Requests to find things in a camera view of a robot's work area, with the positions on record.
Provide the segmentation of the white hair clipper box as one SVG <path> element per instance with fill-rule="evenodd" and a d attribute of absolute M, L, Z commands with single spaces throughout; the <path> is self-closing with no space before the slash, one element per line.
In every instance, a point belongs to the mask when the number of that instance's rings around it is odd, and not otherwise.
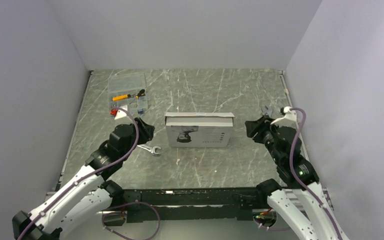
<path fill-rule="evenodd" d="M 164 123 L 174 148 L 225 148 L 233 133 L 231 112 L 167 112 Z"/>

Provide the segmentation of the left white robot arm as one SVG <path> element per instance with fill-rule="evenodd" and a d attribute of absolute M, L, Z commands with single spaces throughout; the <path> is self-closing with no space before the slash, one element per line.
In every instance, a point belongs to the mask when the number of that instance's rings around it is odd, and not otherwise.
<path fill-rule="evenodd" d="M 140 117 L 117 125 L 63 187 L 40 206 L 12 218 L 14 238 L 60 240 L 96 212 L 119 209 L 125 203 L 125 191 L 109 178 L 138 145 L 153 139 L 154 131 Z"/>

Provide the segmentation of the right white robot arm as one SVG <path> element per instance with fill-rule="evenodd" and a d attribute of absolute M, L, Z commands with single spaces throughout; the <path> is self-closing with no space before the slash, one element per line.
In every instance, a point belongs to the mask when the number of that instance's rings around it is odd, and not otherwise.
<path fill-rule="evenodd" d="M 300 131 L 278 126 L 275 120 L 262 116 L 247 120 L 246 135 L 262 144 L 272 157 L 280 179 L 300 202 L 299 210 L 287 196 L 285 188 L 274 179 L 256 186 L 255 200 L 262 207 L 272 208 L 301 240 L 347 240 L 330 207 L 313 165 L 303 156 Z"/>

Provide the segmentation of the silver combination wrench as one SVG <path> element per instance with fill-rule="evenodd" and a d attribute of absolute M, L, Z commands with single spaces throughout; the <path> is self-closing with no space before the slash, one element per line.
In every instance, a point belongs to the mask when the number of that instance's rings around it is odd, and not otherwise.
<path fill-rule="evenodd" d="M 146 150 L 148 151 L 149 153 L 151 153 L 153 156 L 160 156 L 160 150 L 162 149 L 161 147 L 159 146 L 149 146 L 149 145 L 146 145 L 146 144 L 140 144 L 140 145 L 137 145 L 138 148 L 141 148 L 143 150 Z"/>

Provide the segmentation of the clear plastic organizer box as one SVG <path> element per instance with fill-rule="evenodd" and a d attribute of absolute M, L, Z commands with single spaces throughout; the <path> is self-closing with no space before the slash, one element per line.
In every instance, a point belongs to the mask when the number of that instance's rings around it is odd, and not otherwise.
<path fill-rule="evenodd" d="M 131 115 L 144 114 L 148 108 L 146 88 L 145 74 L 143 72 L 111 76 L 107 86 L 109 113 L 113 108 L 125 108 Z M 145 96 L 135 98 L 135 95 L 141 89 L 145 89 Z M 113 97 L 127 94 L 131 95 L 131 98 L 112 101 Z"/>

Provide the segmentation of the black yellow small tool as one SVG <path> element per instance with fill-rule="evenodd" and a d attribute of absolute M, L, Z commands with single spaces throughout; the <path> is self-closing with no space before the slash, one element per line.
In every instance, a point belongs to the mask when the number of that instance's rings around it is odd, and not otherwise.
<path fill-rule="evenodd" d="M 146 95 L 146 90 L 141 89 L 134 97 L 138 99 L 138 98 L 144 97 L 145 95 Z"/>

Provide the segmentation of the red handled adjustable wrench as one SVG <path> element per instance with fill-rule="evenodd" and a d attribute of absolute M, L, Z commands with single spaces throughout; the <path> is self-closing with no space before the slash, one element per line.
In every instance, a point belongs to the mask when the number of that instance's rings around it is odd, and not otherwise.
<path fill-rule="evenodd" d="M 261 108 L 261 111 L 262 111 L 262 116 L 267 117 L 267 118 L 271 118 L 272 117 L 273 109 L 271 107 L 268 107 L 268 106 L 264 105 Z"/>

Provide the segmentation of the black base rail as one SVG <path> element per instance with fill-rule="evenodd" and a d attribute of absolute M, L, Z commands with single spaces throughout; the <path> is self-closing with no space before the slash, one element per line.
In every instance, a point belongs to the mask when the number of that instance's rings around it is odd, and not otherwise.
<path fill-rule="evenodd" d="M 272 217 L 269 208 L 256 187 L 125 189 L 101 215 L 115 227 L 156 220 L 251 221 L 260 213 Z"/>

